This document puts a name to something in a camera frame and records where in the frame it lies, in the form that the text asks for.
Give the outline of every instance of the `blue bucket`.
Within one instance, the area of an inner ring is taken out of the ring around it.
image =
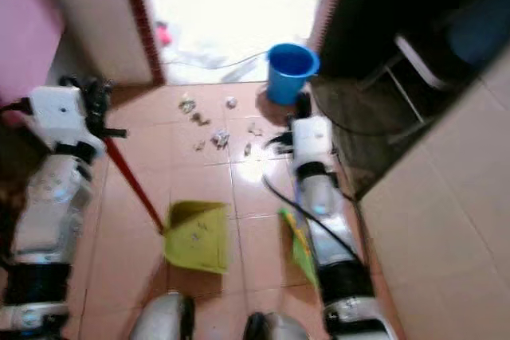
[[[320,66],[319,57],[312,50],[298,44],[284,43],[268,52],[268,98],[279,105],[293,105],[306,80]]]

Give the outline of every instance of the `white wall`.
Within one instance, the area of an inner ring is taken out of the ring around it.
[[[128,0],[59,0],[68,27],[107,78],[125,84],[151,81]]]
[[[64,22],[52,0],[0,0],[0,105],[43,85]]]
[[[62,34],[53,62],[46,75],[45,84],[58,84],[59,79],[64,75],[74,75],[78,78],[97,75],[96,70],[88,62],[88,58],[84,56],[74,36],[68,30]]]
[[[363,208],[409,340],[510,338],[510,47]]]

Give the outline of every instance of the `doorway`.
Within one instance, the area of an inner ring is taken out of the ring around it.
[[[275,44],[307,44],[320,0],[151,0],[167,81],[264,81]]]

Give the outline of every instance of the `black cable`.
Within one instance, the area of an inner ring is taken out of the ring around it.
[[[32,115],[32,106],[28,97],[22,97],[19,101],[0,107],[0,115],[4,111],[21,111],[26,115]]]
[[[240,64],[240,63],[244,63],[245,61],[248,61],[250,59],[253,59],[254,57],[257,57],[257,56],[260,56],[260,55],[263,55],[264,53],[267,53],[268,51],[264,51],[264,52],[259,52],[259,53],[255,53],[254,55],[252,56],[249,56],[249,57],[245,57],[244,59],[241,59],[239,61],[236,61],[234,63],[231,63],[231,64],[225,64],[225,65],[220,65],[218,67],[204,67],[202,65],[196,65],[196,64],[191,64],[191,63],[186,63],[184,61],[170,61],[170,62],[166,62],[164,64],[177,64],[177,65],[186,65],[188,67],[195,67],[195,68],[202,68],[202,69],[209,69],[211,71],[214,71],[215,69],[223,69],[223,68],[228,68],[228,67],[233,67],[234,65],[237,65],[237,64]]]
[[[331,117],[331,115],[326,113],[326,111],[322,108],[322,106],[320,105],[320,103],[317,100],[317,98],[314,95],[314,93],[311,92],[311,94],[312,94],[313,99],[316,102],[317,109],[319,109],[320,113],[322,113],[324,115],[324,117],[329,119],[333,125],[335,125],[339,129],[342,129],[343,131],[346,131],[347,133],[351,133],[352,135],[360,135],[362,137],[387,137],[387,136],[391,136],[391,135],[399,135],[399,134],[401,134],[401,133],[403,133],[404,131],[407,130],[407,128],[404,128],[404,129],[399,129],[398,131],[386,131],[386,132],[380,132],[380,133],[367,133],[367,132],[364,132],[364,131],[355,131],[354,129],[351,129],[349,127],[345,127],[344,125],[342,125],[338,121],[335,121],[335,119],[333,119]]]
[[[344,174],[346,174],[345,167],[343,166],[342,161],[340,161],[340,157],[338,154],[338,149],[336,150],[336,159],[340,166],[340,171],[342,171]],[[365,217],[363,216],[363,212],[361,211],[361,208],[359,207],[359,200],[356,198],[356,196],[347,196],[342,190],[340,190],[340,193],[345,197],[347,200],[349,200],[353,207],[356,214],[356,220],[359,223],[359,236],[361,240],[362,245],[362,251],[363,251],[363,258],[367,260],[366,264],[368,267],[371,266],[371,251],[369,249],[368,244],[368,227],[367,223],[365,222]]]
[[[9,271],[11,268],[11,265],[7,263],[1,256],[0,256],[0,268],[3,268],[6,271]]]
[[[333,231],[331,231],[324,223],[322,223],[320,220],[318,220],[317,218],[315,218],[313,216],[313,214],[310,214],[308,211],[306,211],[305,209],[303,209],[300,205],[298,205],[297,203],[295,203],[294,201],[291,201],[290,199],[288,199],[285,195],[283,195],[282,193],[280,193],[273,185],[271,185],[271,182],[269,182],[269,180],[267,179],[267,176],[264,174],[262,176],[262,181],[264,182],[265,186],[271,190],[277,197],[279,197],[282,201],[284,201],[285,203],[288,203],[289,205],[291,205],[294,209],[296,209],[297,211],[299,211],[301,214],[303,214],[307,219],[309,219],[310,221],[314,221],[315,223],[317,223],[324,231],[326,231],[326,233],[328,233],[329,235],[331,235],[331,237],[333,239],[335,239],[343,248],[345,248],[345,250],[349,253],[349,255],[351,255],[354,260],[356,262],[358,262],[359,264],[361,264],[362,266],[364,266],[364,263],[361,261],[361,259],[359,258],[359,255],[355,252],[355,250],[353,250],[351,248],[351,246],[349,246],[347,243],[345,243],[345,241],[340,238],[338,235],[336,235]]]

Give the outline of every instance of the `white chair leg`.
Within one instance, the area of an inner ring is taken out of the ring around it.
[[[365,77],[363,81],[357,86],[358,90],[361,92],[366,91],[368,88],[370,88],[372,85],[374,85],[377,80],[381,78],[381,76],[386,73],[387,68],[393,67],[395,64],[397,64],[401,59],[403,58],[402,53],[397,53],[395,56],[390,58],[388,62],[382,64],[379,66],[376,70],[373,71],[370,75]]]

